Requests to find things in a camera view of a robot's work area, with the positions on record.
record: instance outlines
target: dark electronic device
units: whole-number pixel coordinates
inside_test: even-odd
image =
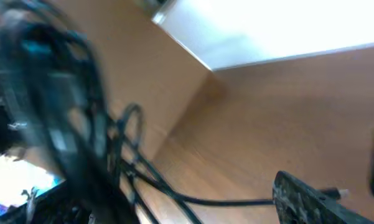
[[[139,223],[136,206],[159,223],[140,196],[137,179],[172,198],[192,223],[201,221],[190,203],[275,205],[281,224],[373,223],[339,205],[337,189],[315,190],[283,171],[275,178],[272,199],[217,201],[176,192],[138,151],[141,107],[129,105],[117,121],[108,116],[94,53],[65,15],[47,1],[4,4],[35,19],[0,27],[0,154],[14,144],[37,146],[66,181],[33,204],[0,216],[0,223]],[[72,111],[78,122],[70,119]],[[125,134],[130,119],[137,121],[133,139]],[[123,146],[133,153],[131,161],[122,158]],[[131,187],[129,197],[118,187],[121,175]],[[370,187],[374,195],[374,168]]]

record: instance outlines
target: bundle of cables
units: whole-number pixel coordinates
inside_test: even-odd
[[[100,223],[139,223],[137,206],[159,223],[137,190],[137,180],[173,199],[192,223],[201,221],[188,203],[273,205],[271,199],[217,201],[176,192],[139,151],[142,108],[132,103],[119,120],[108,116],[94,53],[64,14],[45,1],[11,1],[6,7],[29,13],[28,19],[0,28],[0,58],[7,70],[0,93],[7,112],[26,124],[19,130],[23,140],[39,147],[65,177],[72,197]],[[126,134],[132,118],[133,139]],[[122,157],[122,148],[133,153],[131,160]],[[141,166],[144,172],[137,169]],[[121,175],[131,187],[130,197],[119,188]]]

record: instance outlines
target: wooden floor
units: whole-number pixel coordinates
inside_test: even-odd
[[[154,160],[180,192],[270,198],[279,170],[315,188],[349,189],[341,203],[374,220],[368,191],[374,142],[374,49],[218,72],[222,94],[202,98]],[[188,223],[149,188],[163,223]],[[278,223],[273,207],[192,206],[204,223]]]

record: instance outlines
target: white ceiling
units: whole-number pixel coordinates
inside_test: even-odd
[[[374,0],[175,0],[155,19],[212,70],[374,43]]]

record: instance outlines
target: brown wall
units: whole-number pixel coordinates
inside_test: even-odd
[[[132,1],[58,0],[93,42],[111,112],[130,102],[147,116],[144,149],[152,157],[210,72],[154,25]]]
[[[374,48],[217,73],[224,87],[187,114],[154,162],[172,186],[203,198],[271,197],[277,171],[315,188],[349,189],[342,204],[374,220]],[[162,220],[182,215],[147,189]],[[277,223],[274,208],[194,207],[205,223]]]

